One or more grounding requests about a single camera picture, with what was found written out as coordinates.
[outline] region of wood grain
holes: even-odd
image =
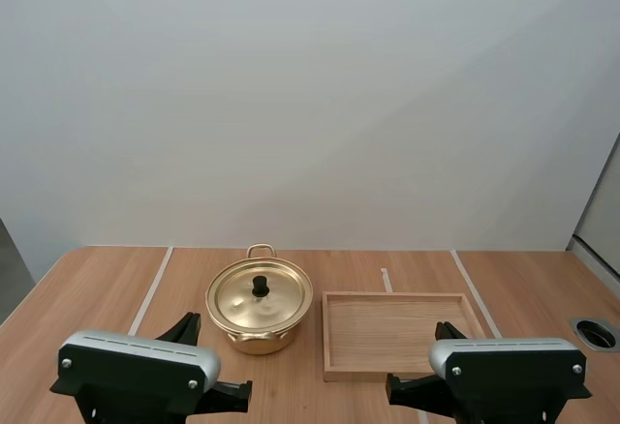
[[[84,247],[63,256],[0,326],[0,422],[83,423],[48,391],[62,343],[83,329],[129,330],[165,248]]]
[[[493,338],[493,332],[449,252],[390,252],[382,260],[394,291],[465,293],[484,337]],[[409,412],[418,416],[413,409]],[[437,414],[427,413],[426,419],[429,424],[454,424],[453,419]]]
[[[384,291],[381,267],[388,257],[386,252],[278,252],[278,257],[294,262],[308,274],[314,286],[314,302],[293,343],[266,356],[249,356],[230,348],[204,306],[210,281],[222,268],[244,257],[245,250],[175,249],[139,329],[140,335],[153,337],[187,311],[202,313],[199,345],[214,348],[222,357],[220,380],[254,381],[247,414],[194,416],[189,423],[418,422],[413,409],[388,404],[382,383],[323,381],[322,293]]]
[[[569,320],[606,318],[620,325],[620,301],[571,253],[459,252],[463,265],[504,337],[562,337],[588,357],[593,397],[571,400],[558,423],[620,420],[620,354],[581,343]]]
[[[431,376],[438,320],[469,337],[481,326],[461,293],[323,293],[324,379],[386,383]]]

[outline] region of wooden tray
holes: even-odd
[[[430,376],[428,349],[437,322],[448,320],[470,338],[484,338],[462,293],[323,293],[324,380],[385,381]]]

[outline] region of tray rim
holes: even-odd
[[[486,338],[484,331],[482,330],[482,326],[474,309],[472,308],[472,304],[469,302],[467,295],[465,293],[434,293],[434,292],[407,292],[407,291],[324,291],[322,294],[322,318],[323,318],[323,378],[324,381],[344,381],[342,379],[335,379],[336,376],[340,377],[351,377],[351,380],[346,381],[375,381],[375,380],[364,380],[358,379],[355,380],[353,377],[356,375],[367,375],[368,377],[373,376],[382,376],[383,372],[373,372],[373,371],[353,371],[351,368],[343,368],[331,366],[331,355],[329,353],[329,297],[342,297],[342,298],[367,298],[367,297],[384,297],[384,298],[425,298],[426,301],[429,298],[436,298],[436,301],[443,300],[458,300],[459,303],[462,304],[464,309],[465,318],[467,319],[467,323],[474,331],[474,335],[476,338]]]

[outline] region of gray floor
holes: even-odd
[[[35,286],[11,235],[0,220],[0,323]]]

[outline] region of white tape line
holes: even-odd
[[[418,422],[419,424],[428,424],[428,414],[426,414],[426,411],[418,409]]]
[[[389,279],[388,270],[384,267],[381,268],[381,277],[384,278],[384,287],[386,288],[386,292],[392,293],[394,290],[391,287],[391,280]]]
[[[129,332],[128,332],[129,335],[136,335],[136,332],[138,332],[138,328],[140,327],[140,323],[142,322],[142,319],[144,318],[144,315],[146,314],[148,305],[151,304],[151,300],[153,299],[153,295],[155,295],[157,286],[162,281],[162,276],[164,276],[164,271],[166,270],[166,266],[168,266],[168,261],[170,261],[171,259],[172,250],[174,250],[174,247],[168,247],[168,251],[164,255],[164,259],[162,260],[162,264],[161,266],[159,266],[157,274],[155,274],[155,279],[153,279],[151,287],[146,293],[146,296],[144,297],[144,300],[142,301],[142,305],[139,307],[138,313],[136,314],[136,318],[134,319],[134,323],[129,329]]]
[[[458,253],[456,252],[456,250],[450,250],[449,253],[452,255],[452,258],[454,259],[454,263],[456,264],[456,267],[458,267],[458,270],[461,271],[461,275],[463,276],[463,279],[465,279],[465,282],[469,286],[469,290],[472,291],[472,295],[474,295],[474,299],[476,300],[476,303],[478,303],[478,306],[480,307],[480,310],[482,311],[482,315],[486,319],[488,326],[491,328],[491,332],[493,332],[493,335],[495,336],[496,339],[501,339],[502,334],[500,333],[500,329],[497,328],[497,324],[491,317],[491,314],[486,309],[486,305],[482,301],[481,295],[478,293],[476,286],[472,282],[472,279],[469,277],[469,274],[467,273],[465,266],[461,262],[461,258],[458,257]]]
[[[393,293],[394,289],[391,286],[391,280],[389,279],[388,270],[384,267],[381,268],[381,277],[384,279],[384,287],[386,288],[386,292]],[[426,414],[426,411],[421,411],[418,409],[418,423],[428,424],[428,415]]]

